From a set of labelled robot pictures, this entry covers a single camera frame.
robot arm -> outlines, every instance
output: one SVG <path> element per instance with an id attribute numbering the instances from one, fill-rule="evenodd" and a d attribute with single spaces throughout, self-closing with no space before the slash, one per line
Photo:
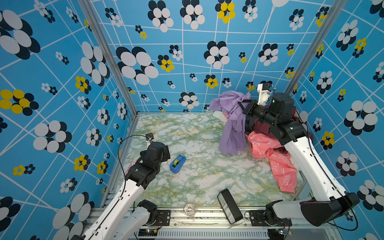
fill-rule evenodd
<path id="1" fill-rule="evenodd" d="M 270 87 L 269 83 L 259 84 L 257 90 L 261 102 L 251 100 L 243 113 L 270 126 L 270 132 L 299 165 L 314 199 L 272 202 L 266 206 L 266 220 L 273 225 L 279 218 L 305 218 L 320 226 L 356 206 L 359 198 L 355 193 L 345 191 L 314 149 L 306 129 L 300 122 L 292 120 L 294 101 L 288 94 L 275 93 L 269 107 L 265 107 Z"/>
<path id="2" fill-rule="evenodd" d="M 160 172 L 160 164 L 170 159 L 168 146 L 152 142 L 140 152 L 140 158 L 125 175 L 125 183 L 95 223 L 82 236 L 72 240 L 127 240 L 145 223 L 153 223 L 157 206 L 150 201 L 141 201 L 136 210 L 124 222 L 123 217 L 134 201 Z"/>

white label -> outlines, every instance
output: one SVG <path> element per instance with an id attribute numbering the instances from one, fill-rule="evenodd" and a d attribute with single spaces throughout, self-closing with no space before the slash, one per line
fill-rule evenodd
<path id="1" fill-rule="evenodd" d="M 232 215 L 231 210 L 229 209 L 227 202 L 225 201 L 223 195 L 219 193 L 218 195 L 218 201 L 220 202 L 221 206 L 223 207 L 223 210 L 225 214 L 227 215 L 228 221 L 233 224 L 235 222 L 235 218 Z"/>

dark red cloth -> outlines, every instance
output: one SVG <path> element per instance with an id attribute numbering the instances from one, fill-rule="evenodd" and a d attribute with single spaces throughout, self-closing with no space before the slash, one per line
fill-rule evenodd
<path id="1" fill-rule="evenodd" d="M 300 122 L 299 117 L 294 116 L 295 112 L 296 112 L 296 108 L 293 107 L 293 109 L 292 109 L 292 120 L 296 121 L 296 122 Z M 264 135 L 267 135 L 268 137 L 275 138 L 274 135 L 271 132 L 269 132 L 269 129 L 270 129 L 270 127 L 267 124 L 260 123 L 259 120 L 255 119 L 255 125 L 253 126 L 253 131 L 255 133 L 262 133 Z M 309 136 L 309 138 L 313 142 L 313 134 L 309 132 L 308 136 Z M 281 153 L 284 153 L 284 154 L 288 153 L 288 151 L 285 149 L 285 147 L 280 147 L 280 148 L 278 148 L 276 150 L 278 150 L 278 151 L 280 151 Z"/>

floral wallpaper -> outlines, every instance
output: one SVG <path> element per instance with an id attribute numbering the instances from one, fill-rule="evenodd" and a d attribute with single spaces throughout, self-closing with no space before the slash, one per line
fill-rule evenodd
<path id="1" fill-rule="evenodd" d="M 3 2 L 0 46 L 0 239 L 71 239 L 132 114 L 77 1 Z"/>
<path id="2" fill-rule="evenodd" d="M 284 91 L 333 0 L 91 1 L 140 112 L 204 112 L 224 91 Z M 183 100 L 188 95 L 192 100 Z"/>
<path id="3" fill-rule="evenodd" d="M 383 7 L 382 0 L 348 1 L 292 92 L 324 163 L 360 198 L 359 227 L 340 230 L 344 239 L 384 238 Z M 351 211 L 336 223 L 356 226 Z"/>

green marble surface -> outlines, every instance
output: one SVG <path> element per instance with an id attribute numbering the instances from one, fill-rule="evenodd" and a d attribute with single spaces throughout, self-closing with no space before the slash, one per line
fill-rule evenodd
<path id="1" fill-rule="evenodd" d="M 135 134 L 152 132 L 156 141 L 168 145 L 171 159 L 162 163 L 161 171 L 141 195 L 159 207 L 220 206 L 219 191 L 228 188 L 238 206 L 260 206 L 284 199 L 273 178 L 267 159 L 252 158 L 247 145 L 244 152 L 232 156 L 218 150 L 225 123 L 208 113 L 140 114 Z M 143 137 L 134 137 L 124 169 L 147 148 Z M 169 170 L 179 155 L 187 160 L 178 174 Z M 303 182 L 298 175 L 298 186 Z"/>

